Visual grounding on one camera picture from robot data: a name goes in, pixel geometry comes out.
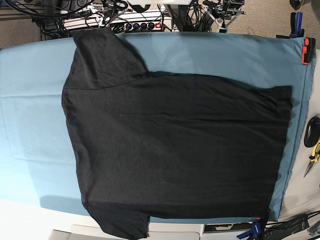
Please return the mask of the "black computer mouse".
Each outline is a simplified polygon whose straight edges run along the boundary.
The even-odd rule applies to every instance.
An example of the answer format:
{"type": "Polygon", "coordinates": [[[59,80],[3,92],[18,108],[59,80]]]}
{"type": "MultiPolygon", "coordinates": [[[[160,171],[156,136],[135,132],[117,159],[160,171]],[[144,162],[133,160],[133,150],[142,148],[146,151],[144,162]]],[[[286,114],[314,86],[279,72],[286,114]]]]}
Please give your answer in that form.
{"type": "Polygon", "coordinates": [[[318,116],[312,117],[306,126],[304,135],[304,145],[307,148],[312,148],[316,145],[320,138],[320,118],[318,116]]]}

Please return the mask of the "black T-shirt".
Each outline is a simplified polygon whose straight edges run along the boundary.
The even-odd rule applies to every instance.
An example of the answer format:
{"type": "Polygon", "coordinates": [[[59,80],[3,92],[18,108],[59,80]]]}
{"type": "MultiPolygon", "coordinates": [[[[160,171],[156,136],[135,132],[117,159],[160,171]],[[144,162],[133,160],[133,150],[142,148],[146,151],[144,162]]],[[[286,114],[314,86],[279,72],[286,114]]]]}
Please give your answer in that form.
{"type": "Polygon", "coordinates": [[[150,72],[108,28],[73,40],[62,108],[82,204],[105,233],[145,238],[150,217],[268,217],[291,86],[150,72]]]}

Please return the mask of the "white power strip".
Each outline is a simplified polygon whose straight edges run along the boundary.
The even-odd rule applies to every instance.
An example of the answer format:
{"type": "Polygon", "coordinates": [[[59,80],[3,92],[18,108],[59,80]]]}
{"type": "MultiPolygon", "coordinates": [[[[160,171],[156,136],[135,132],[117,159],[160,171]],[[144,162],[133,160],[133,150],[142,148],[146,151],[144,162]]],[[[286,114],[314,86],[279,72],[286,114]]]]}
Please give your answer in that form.
{"type": "Polygon", "coordinates": [[[149,32],[171,32],[169,28],[162,21],[149,21],[149,22],[129,22],[123,21],[113,23],[111,30],[115,34],[126,34],[126,33],[149,33],[149,32]]]}

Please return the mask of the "blue clamp bottom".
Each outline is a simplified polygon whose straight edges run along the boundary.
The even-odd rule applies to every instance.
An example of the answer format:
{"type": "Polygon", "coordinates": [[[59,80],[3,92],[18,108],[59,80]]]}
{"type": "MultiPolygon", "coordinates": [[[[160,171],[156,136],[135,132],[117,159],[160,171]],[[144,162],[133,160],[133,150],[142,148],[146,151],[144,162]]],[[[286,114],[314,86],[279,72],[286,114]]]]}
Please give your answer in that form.
{"type": "Polygon", "coordinates": [[[260,234],[262,233],[262,225],[261,225],[261,219],[259,219],[258,221],[255,221],[252,226],[251,226],[251,229],[242,233],[242,234],[239,234],[237,235],[236,237],[239,239],[239,240],[243,240],[245,238],[255,238],[255,237],[258,237],[260,234]]]}

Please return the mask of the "yellow handled pliers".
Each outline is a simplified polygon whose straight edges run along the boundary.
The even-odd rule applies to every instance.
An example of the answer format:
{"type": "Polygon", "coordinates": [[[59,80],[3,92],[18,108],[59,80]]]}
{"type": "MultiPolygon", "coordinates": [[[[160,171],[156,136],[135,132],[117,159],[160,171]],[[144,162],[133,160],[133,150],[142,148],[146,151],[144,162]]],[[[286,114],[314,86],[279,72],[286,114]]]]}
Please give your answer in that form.
{"type": "Polygon", "coordinates": [[[306,171],[303,175],[304,178],[311,171],[314,164],[319,161],[319,157],[320,157],[320,142],[318,141],[317,144],[313,147],[312,153],[309,156],[309,164],[308,164],[306,171]]]}

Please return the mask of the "teal table cloth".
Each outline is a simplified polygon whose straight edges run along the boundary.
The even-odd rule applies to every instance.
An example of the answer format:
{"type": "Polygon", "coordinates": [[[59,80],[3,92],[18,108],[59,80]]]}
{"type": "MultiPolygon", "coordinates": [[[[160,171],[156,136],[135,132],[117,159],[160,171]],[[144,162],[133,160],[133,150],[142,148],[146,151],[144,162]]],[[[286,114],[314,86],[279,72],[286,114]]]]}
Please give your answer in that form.
{"type": "MultiPolygon", "coordinates": [[[[302,64],[302,38],[228,33],[127,33],[148,70],[221,76],[257,88],[292,86],[287,143],[270,201],[280,215],[307,118],[319,52],[302,64]]],[[[75,52],[72,38],[0,51],[0,197],[45,209],[87,215],[61,104],[75,52]]]]}

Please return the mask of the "orange black clamp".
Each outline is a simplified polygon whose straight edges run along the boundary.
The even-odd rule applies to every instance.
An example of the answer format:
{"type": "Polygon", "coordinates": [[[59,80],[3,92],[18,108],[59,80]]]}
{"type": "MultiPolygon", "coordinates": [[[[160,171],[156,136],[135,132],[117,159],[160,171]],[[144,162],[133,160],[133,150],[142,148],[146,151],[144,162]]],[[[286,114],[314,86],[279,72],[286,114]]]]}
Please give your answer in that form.
{"type": "Polygon", "coordinates": [[[316,39],[306,37],[302,45],[301,63],[303,65],[309,65],[313,59],[314,50],[316,47],[316,39]]]}

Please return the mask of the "blue spring clamp top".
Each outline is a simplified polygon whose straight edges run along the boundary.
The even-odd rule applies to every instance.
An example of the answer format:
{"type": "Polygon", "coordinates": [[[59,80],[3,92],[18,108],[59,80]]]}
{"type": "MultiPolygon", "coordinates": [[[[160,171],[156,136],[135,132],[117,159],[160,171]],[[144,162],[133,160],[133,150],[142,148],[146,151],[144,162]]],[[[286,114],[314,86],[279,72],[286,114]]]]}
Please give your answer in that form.
{"type": "Polygon", "coordinates": [[[291,39],[293,38],[301,38],[304,36],[305,30],[302,28],[302,19],[303,19],[303,13],[298,12],[292,12],[290,15],[290,27],[291,27],[291,33],[289,37],[291,39]]]}

